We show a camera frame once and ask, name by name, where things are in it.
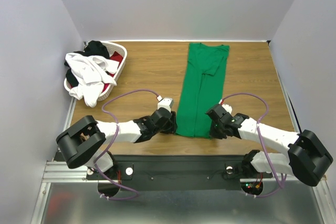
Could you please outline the green t shirt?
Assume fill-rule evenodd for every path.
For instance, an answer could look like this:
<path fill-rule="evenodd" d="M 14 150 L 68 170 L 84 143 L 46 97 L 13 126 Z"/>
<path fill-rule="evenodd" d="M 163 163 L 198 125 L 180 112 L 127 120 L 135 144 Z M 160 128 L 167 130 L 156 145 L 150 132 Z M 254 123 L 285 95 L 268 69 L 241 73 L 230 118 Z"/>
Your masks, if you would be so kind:
<path fill-rule="evenodd" d="M 206 112 L 222 98 L 228 56 L 227 45 L 189 44 L 176 134 L 209 138 L 212 120 Z"/>

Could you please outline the white t shirt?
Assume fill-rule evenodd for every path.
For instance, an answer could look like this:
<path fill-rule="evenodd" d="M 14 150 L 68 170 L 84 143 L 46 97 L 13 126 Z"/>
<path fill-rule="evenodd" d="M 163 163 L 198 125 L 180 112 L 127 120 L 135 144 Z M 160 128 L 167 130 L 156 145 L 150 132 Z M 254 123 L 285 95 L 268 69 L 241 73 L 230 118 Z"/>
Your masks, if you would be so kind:
<path fill-rule="evenodd" d="M 79 82 L 76 87 L 70 89 L 69 95 L 78 100 L 84 99 L 85 104 L 91 108 L 97 105 L 105 84 L 117 85 L 110 76 L 118 69 L 117 61 L 103 56 L 85 57 L 74 52 L 66 54 L 65 60 Z"/>

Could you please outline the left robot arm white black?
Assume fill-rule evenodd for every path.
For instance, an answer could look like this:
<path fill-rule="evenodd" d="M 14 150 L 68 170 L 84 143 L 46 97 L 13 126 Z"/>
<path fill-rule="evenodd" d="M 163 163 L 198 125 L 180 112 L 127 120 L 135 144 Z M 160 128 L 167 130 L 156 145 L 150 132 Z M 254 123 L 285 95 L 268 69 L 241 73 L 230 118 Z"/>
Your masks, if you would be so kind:
<path fill-rule="evenodd" d="M 142 143 L 158 133 L 174 134 L 177 129 L 176 112 L 159 108 L 150 116 L 128 122 L 102 122 L 87 115 L 63 131 L 56 143 L 68 168 L 80 166 L 95 168 L 106 179 L 117 172 L 115 160 L 100 148 L 103 144 L 116 142 Z"/>

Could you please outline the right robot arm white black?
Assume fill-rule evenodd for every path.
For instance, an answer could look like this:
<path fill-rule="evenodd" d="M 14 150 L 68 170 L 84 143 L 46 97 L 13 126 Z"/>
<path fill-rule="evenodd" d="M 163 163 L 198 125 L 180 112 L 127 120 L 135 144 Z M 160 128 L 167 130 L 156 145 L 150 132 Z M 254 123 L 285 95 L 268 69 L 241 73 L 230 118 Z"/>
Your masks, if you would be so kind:
<path fill-rule="evenodd" d="M 227 104 L 216 104 L 206 115 L 211 119 L 210 136 L 217 139 L 236 137 L 270 147 L 274 153 L 251 151 L 242 163 L 244 175 L 278 173 L 296 177 L 305 185 L 315 187 L 333 162 L 317 135 L 309 130 L 289 132 L 257 122 L 247 115 L 232 115 Z"/>

